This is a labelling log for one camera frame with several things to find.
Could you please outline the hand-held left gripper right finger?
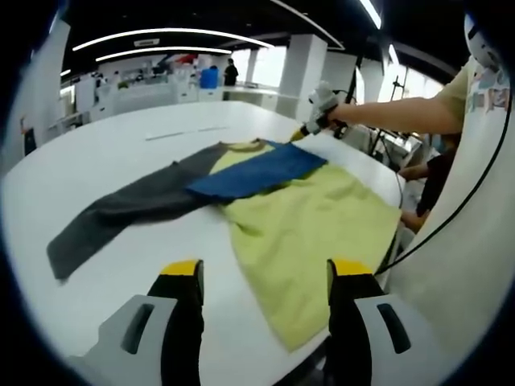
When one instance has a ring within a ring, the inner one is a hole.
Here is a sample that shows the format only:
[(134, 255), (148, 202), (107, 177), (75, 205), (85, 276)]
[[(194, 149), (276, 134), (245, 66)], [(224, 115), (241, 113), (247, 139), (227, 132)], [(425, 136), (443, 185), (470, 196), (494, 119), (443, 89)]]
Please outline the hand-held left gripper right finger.
[(437, 385), (441, 348), (428, 321), (399, 297), (385, 294), (356, 261), (328, 267), (328, 385)]

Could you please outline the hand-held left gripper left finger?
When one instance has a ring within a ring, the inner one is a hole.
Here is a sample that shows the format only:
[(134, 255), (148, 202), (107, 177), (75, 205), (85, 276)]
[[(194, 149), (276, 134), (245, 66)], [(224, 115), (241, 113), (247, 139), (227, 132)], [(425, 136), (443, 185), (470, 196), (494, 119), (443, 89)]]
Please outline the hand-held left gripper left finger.
[(98, 329), (97, 343), (69, 362), (91, 385), (198, 385), (204, 332), (204, 263), (167, 265)]

